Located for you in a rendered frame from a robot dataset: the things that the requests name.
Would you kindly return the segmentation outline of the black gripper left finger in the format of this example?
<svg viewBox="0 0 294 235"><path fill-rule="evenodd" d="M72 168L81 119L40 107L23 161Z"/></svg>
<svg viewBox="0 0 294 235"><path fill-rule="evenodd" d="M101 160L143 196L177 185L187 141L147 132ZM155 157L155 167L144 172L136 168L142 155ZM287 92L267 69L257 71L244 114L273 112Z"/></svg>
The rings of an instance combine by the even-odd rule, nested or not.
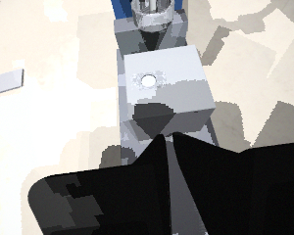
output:
<svg viewBox="0 0 294 235"><path fill-rule="evenodd" d="M43 235L131 221L144 221L149 235L172 235L165 136L158 134L132 164L41 178L27 201Z"/></svg>

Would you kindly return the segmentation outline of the grey block with round hole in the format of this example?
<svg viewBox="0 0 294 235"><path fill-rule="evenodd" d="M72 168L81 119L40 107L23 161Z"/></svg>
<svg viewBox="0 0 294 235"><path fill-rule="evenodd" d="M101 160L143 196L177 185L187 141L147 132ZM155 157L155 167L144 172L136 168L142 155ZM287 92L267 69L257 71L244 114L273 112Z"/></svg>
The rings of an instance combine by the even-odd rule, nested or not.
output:
<svg viewBox="0 0 294 235"><path fill-rule="evenodd" d="M123 55L128 120L141 144L173 132L197 137L216 104L195 45ZM156 79L142 84L144 76Z"/></svg>

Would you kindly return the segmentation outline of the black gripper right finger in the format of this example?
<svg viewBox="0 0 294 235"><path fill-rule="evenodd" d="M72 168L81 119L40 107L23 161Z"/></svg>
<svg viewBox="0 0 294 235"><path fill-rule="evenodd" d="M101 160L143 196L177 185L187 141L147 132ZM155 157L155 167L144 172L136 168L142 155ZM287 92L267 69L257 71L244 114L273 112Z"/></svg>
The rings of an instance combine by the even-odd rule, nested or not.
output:
<svg viewBox="0 0 294 235"><path fill-rule="evenodd" d="M236 153L181 132L172 141L209 235L263 235L268 189L294 181L294 143Z"/></svg>

